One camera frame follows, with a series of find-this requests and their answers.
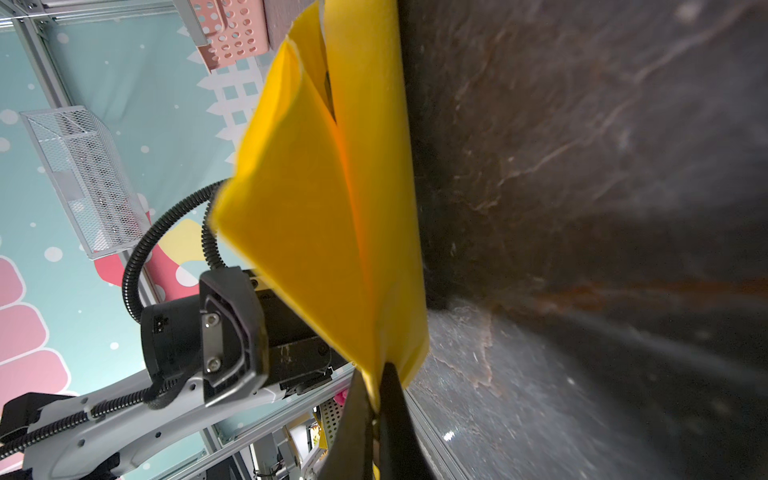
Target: yellow folded paper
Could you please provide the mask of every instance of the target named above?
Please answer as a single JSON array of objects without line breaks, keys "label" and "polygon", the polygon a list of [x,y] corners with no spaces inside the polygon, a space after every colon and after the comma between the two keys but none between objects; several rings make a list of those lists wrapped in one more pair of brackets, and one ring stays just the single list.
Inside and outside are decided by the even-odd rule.
[{"label": "yellow folded paper", "polygon": [[327,0],[324,22],[294,22],[212,222],[378,409],[384,363],[405,386],[429,349],[397,7]]}]

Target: wire basket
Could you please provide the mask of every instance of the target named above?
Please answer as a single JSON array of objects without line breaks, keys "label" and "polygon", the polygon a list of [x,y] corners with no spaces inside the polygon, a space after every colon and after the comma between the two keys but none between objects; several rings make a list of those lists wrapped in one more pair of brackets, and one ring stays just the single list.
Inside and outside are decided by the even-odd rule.
[{"label": "wire basket", "polygon": [[23,112],[22,118],[88,258],[136,245],[149,220],[104,124],[85,107]]}]

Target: screw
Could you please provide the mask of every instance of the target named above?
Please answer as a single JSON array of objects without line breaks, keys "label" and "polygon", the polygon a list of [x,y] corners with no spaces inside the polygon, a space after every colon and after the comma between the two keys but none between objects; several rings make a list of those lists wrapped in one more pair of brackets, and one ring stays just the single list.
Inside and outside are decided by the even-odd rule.
[{"label": "screw", "polygon": [[208,373],[218,372],[221,368],[221,359],[217,356],[211,357],[208,359],[205,367],[205,371]]},{"label": "screw", "polygon": [[206,313],[203,315],[203,321],[205,322],[205,328],[210,328],[212,326],[216,326],[219,324],[219,314],[218,313]]}]

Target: rust stain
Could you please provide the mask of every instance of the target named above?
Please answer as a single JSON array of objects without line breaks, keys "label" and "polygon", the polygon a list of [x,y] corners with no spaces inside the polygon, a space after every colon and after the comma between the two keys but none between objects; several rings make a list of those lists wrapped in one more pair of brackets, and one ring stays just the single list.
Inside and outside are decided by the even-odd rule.
[{"label": "rust stain", "polygon": [[542,293],[535,297],[539,309],[544,312],[553,307],[557,310],[579,309],[590,312],[605,310],[612,300],[636,299],[659,303],[660,295],[672,295],[668,303],[682,302],[694,309],[704,309],[725,300],[729,296],[752,296],[768,299],[768,279],[752,279],[739,283],[686,281],[635,284],[626,287],[605,286],[592,283],[560,292]]}]

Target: gray arm casing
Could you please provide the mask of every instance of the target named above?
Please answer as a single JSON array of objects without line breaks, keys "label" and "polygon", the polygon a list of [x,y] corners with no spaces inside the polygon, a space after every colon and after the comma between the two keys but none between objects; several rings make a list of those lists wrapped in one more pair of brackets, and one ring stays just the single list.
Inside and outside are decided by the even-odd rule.
[{"label": "gray arm casing", "polygon": [[[150,410],[141,403],[32,445],[25,450],[23,469],[32,468],[34,480],[78,480],[119,452],[120,464],[112,469],[112,473],[119,477],[184,437],[237,412],[285,396],[284,390],[272,385],[262,387],[246,399],[205,407],[202,382],[200,373],[194,375],[179,396],[164,409]],[[53,402],[42,409],[40,419],[29,426],[29,432],[84,409],[90,410],[104,400],[145,389],[150,384],[149,374],[144,370],[88,395]]]}]

